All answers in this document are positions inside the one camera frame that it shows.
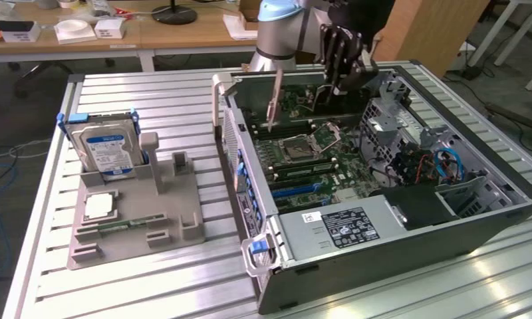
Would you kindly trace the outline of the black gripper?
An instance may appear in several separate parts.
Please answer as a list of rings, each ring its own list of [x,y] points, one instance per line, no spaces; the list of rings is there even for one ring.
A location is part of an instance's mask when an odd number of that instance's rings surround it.
[[[321,63],[331,95],[347,95],[378,76],[379,69],[363,34],[338,25],[321,26]]]

